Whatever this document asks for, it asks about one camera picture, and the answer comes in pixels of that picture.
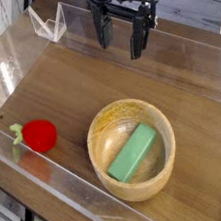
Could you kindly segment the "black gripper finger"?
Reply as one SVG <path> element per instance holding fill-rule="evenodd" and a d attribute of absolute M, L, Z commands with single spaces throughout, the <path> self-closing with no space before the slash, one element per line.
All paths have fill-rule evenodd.
<path fill-rule="evenodd" d="M 149 35 L 148 19 L 144 16 L 135 16 L 132 22 L 133 34 L 130 40 L 131 59 L 140 58 L 143 50 L 147 46 Z"/>
<path fill-rule="evenodd" d="M 113 41 L 114 33 L 111 17 L 107 14 L 107 10 L 104 5 L 92 3 L 91 10 L 97 39 L 101 47 L 106 49 Z"/>

